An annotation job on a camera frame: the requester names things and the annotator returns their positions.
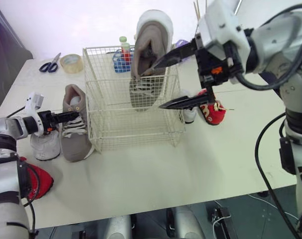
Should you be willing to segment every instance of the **tape roll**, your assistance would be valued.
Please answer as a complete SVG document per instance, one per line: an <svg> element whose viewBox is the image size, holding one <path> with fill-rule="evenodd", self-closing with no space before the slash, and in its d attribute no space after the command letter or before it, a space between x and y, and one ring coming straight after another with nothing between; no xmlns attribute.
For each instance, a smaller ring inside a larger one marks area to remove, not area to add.
<svg viewBox="0 0 302 239"><path fill-rule="evenodd" d="M83 62L81 56L77 54L69 54L60 59L60 65L66 73L78 73L83 70Z"/></svg>

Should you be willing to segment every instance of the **cable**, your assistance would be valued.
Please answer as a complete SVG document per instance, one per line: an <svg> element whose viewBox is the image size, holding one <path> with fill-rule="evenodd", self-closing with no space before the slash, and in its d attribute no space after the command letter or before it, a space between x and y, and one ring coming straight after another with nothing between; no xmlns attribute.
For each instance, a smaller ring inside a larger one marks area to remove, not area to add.
<svg viewBox="0 0 302 239"><path fill-rule="evenodd" d="M246 86L252 90L256 90L256 91L273 90L273 89L280 87L284 83L286 83L290 79L290 77L296 72L297 68L301 65L301 63L302 63L302 44L293 60L291 66L289 67L289 69L278 79L278 81L275 81L272 84L256 85L256 84L253 84L253 83L247 81L241 73L238 73L235 76L241 84L243 84L244 86Z"/></svg>
<svg viewBox="0 0 302 239"><path fill-rule="evenodd" d="M262 202L265 202L265 203L269 204L270 206L272 206L272 207L275 208L275 209L278 209L275 205L273 205L273 204L267 202L266 200L263 200L263 199L261 199L261 198L254 197L254 196L252 196L252 195L250 195L250 194L247 194L247 195L248 195L249 197L251 197L251 198L257 199L257 200L262 201ZM285 212L285 214L287 214L287 215L293 217L293 218L296 219L297 221L299 220L295 215L293 215L293 214L291 214L291 213Z"/></svg>
<svg viewBox="0 0 302 239"><path fill-rule="evenodd" d="M271 22L274 18L276 18L277 16L279 16L279 15L281 15L281 14L283 14L283 13L290 12L290 11L292 11L292 10L296 10L296 9L300 9L300 8L302 8L302 4L297 4L297 5L291 6L291 7L287 8L287 9L281 11L280 13L274 15L272 18L270 18L268 21L266 21L264 24L262 24L262 26L268 24L268 23Z"/></svg>
<svg viewBox="0 0 302 239"><path fill-rule="evenodd" d="M215 233L215 224L218 223L220 220L223 220L223 219L226 219L226 218L231 218L231 215L227 216L227 217L219 218L218 220L216 220L215 222L212 223L212 233L213 233L215 239L217 239L216 233Z"/></svg>
<svg viewBox="0 0 302 239"><path fill-rule="evenodd" d="M56 229L57 229L57 227L53 227L53 229L52 229L52 231L51 231L51 233L50 233L49 239L52 239L52 238L53 238L53 236L54 236L55 233L56 233Z"/></svg>
<svg viewBox="0 0 302 239"><path fill-rule="evenodd" d="M258 138L257 138L257 141L256 141L256 146L255 146L255 160L256 160L256 164L257 164L257 167L259 169L259 172L263 178L263 180L265 181L266 185L267 185L267 188L269 190L269 193L272 197L272 199L274 200L277 208L278 208L278 211L279 213L281 214L282 218L284 219L285 223L287 224L289 230L291 231L291 233L294 235L295 238L297 239L300 239L298 233L296 232L295 228L293 227L293 225L291 224L291 222L289 221L287 215L285 214L285 211L283 210L280 202L278 201L278 198L274 192L274 190L272 189L264 171L262 170L262 167L260 165L260 161L259 161L259 145L260 145L260 141L262 139L262 136L265 134L266 130L274 123L276 122L277 120L279 120L280 118L284 117L286 115L286 113L282 113L281 115L275 117L273 120L271 120L263 129L262 131L260 132Z"/></svg>
<svg viewBox="0 0 302 239"><path fill-rule="evenodd" d="M279 135L281 138L284 137L284 127L285 127L285 120L282 121L280 128L279 128Z"/></svg>
<svg viewBox="0 0 302 239"><path fill-rule="evenodd" d="M36 177L36 181L37 181L37 188L36 188L36 192L35 194L33 195L32 199L27 199L28 202L26 204L24 204L23 206L24 207L27 207L28 205L30 205L35 199L36 197L38 196L39 194L39 190L40 190L40 178L39 178L39 175L37 174L36 170L30 166L30 164L27 164L27 167L32 171L32 173L35 175Z"/></svg>
<svg viewBox="0 0 302 239"><path fill-rule="evenodd" d="M29 206L30 206L30 210L31 210L31 215L32 215L32 227L31 227L31 230L32 230L32 233L35 233L35 227L36 227L36 216L35 216L35 210L33 208L33 205L31 203L30 200L28 200L29 202Z"/></svg>
<svg viewBox="0 0 302 239"><path fill-rule="evenodd" d="M216 200L214 200L214 202L216 202L217 205L219 205L221 208L223 208L223 206Z"/></svg>
<svg viewBox="0 0 302 239"><path fill-rule="evenodd" d="M24 106L24 107L21 107L20 109L18 109L18 110L16 110L15 112L13 112L13 113L9 114L8 116L6 116L6 118L12 117L12 116L15 115L16 113L22 111L24 108L25 108L25 106Z"/></svg>

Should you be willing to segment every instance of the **white wall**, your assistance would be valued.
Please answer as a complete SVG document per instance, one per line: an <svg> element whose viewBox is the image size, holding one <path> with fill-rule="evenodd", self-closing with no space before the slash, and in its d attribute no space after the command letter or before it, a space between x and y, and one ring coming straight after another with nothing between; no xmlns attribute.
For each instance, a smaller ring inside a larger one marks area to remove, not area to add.
<svg viewBox="0 0 302 239"><path fill-rule="evenodd" d="M203 14L204 0L199 2ZM148 9L171 17L173 41L191 39L197 24L193 0L0 0L0 9L35 59L118 45L122 35L134 44L138 18Z"/></svg>

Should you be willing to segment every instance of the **gray sneaker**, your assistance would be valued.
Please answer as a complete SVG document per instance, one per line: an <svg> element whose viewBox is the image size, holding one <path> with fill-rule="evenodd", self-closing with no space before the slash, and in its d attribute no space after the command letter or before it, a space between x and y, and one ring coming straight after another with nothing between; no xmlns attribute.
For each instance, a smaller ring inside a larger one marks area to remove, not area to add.
<svg viewBox="0 0 302 239"><path fill-rule="evenodd" d="M137 24L134 57L131 65L130 97L137 111L152 106L162 91L163 77L141 78L141 74L171 50L173 24L160 10L144 12ZM165 74L165 69L155 69L151 76Z"/></svg>
<svg viewBox="0 0 302 239"><path fill-rule="evenodd" d="M76 85L66 86L63 112L77 111L79 116L62 124L61 149L70 162L83 160L94 151L88 138L86 94Z"/></svg>

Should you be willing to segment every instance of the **shoe insole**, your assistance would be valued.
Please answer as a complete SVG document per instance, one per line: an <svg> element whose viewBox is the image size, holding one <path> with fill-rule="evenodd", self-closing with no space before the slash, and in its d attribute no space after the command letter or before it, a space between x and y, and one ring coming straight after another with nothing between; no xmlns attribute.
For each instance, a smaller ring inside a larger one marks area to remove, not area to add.
<svg viewBox="0 0 302 239"><path fill-rule="evenodd" d="M149 46L141 52L137 73L141 75L143 72L149 69L156 60L157 57L154 55L150 43Z"/></svg>

